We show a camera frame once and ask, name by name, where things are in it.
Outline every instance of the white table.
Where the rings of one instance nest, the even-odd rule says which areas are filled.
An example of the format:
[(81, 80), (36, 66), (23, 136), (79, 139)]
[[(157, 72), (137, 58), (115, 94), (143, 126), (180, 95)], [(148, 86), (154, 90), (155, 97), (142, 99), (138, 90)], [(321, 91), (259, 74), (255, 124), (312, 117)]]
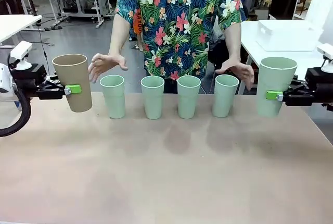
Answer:
[[(323, 55), (315, 49), (314, 51), (295, 51), (295, 52), (268, 52), (265, 51), (255, 40), (258, 29), (257, 21), (244, 21), (241, 23), (241, 44), (249, 53), (247, 64), (252, 61), (259, 67), (260, 61), (266, 57), (279, 56), (293, 59), (298, 67), (296, 75), (299, 80), (304, 80), (308, 68), (320, 67), (323, 64)], [(243, 94), (245, 89), (244, 82), (241, 82), (238, 94)]]
[(32, 15), (3, 15), (0, 16), (0, 43), (10, 37), (13, 37), (15, 44), (18, 44), (16, 33), (33, 25), (40, 20), (42, 16)]

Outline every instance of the black cable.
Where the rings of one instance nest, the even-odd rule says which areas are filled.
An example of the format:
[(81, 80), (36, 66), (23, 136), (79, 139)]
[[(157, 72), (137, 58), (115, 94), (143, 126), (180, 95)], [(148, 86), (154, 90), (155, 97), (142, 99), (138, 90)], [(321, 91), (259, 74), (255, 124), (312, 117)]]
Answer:
[(48, 75), (50, 75), (50, 67), (48, 66), (47, 55), (46, 55), (46, 52), (45, 52), (45, 49), (44, 49), (44, 45), (43, 45), (43, 41), (42, 41), (42, 34), (41, 34), (41, 31), (40, 31), (40, 28), (39, 28), (38, 25), (37, 25), (37, 28), (38, 28), (38, 32), (40, 33), (41, 44), (42, 44), (42, 48), (43, 48), (43, 51), (44, 51), (44, 57), (46, 59)]

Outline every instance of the hand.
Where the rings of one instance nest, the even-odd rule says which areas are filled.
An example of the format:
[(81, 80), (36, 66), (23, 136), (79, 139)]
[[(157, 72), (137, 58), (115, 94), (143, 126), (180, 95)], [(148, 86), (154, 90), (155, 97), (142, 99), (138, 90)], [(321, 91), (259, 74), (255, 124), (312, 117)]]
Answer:
[(128, 67), (126, 66), (126, 59), (123, 56), (119, 54), (96, 54), (88, 68), (90, 80), (95, 83), (100, 74), (117, 65), (119, 65), (122, 70), (128, 70)]
[(246, 88), (250, 90), (254, 83), (254, 71), (250, 65), (242, 64), (238, 58), (229, 58), (222, 63), (221, 69), (217, 69), (217, 74), (223, 74), (230, 69), (240, 80), (245, 82)]

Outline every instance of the green plastic cup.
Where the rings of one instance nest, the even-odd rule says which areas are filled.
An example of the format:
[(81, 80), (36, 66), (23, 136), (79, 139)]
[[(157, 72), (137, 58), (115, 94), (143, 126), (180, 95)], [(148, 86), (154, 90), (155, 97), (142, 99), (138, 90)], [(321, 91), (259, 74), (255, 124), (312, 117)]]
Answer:
[(147, 118), (160, 118), (163, 109), (164, 79), (157, 76), (144, 77), (141, 79), (141, 88)]
[(197, 77), (182, 76), (177, 80), (178, 115), (184, 119), (194, 116), (201, 81)]
[(228, 74), (221, 74), (215, 78), (213, 115), (226, 117), (229, 114), (238, 85), (238, 79)]
[(261, 116), (279, 114), (282, 102), (267, 100), (266, 92), (286, 91), (295, 74), (297, 62), (285, 57), (267, 57), (261, 60), (257, 89), (257, 112)]
[(125, 115), (124, 78), (112, 74), (103, 77), (99, 83), (103, 88), (104, 100), (108, 107), (110, 118), (122, 118)]

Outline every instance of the tan paper cup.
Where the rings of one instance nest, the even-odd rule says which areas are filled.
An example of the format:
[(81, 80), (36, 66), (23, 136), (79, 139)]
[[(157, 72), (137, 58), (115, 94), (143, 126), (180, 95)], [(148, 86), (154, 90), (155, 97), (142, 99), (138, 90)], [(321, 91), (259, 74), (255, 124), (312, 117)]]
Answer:
[(79, 54), (68, 54), (52, 60), (62, 85), (80, 85), (82, 92), (67, 95), (67, 102), (73, 112), (89, 110), (92, 103), (87, 58)]

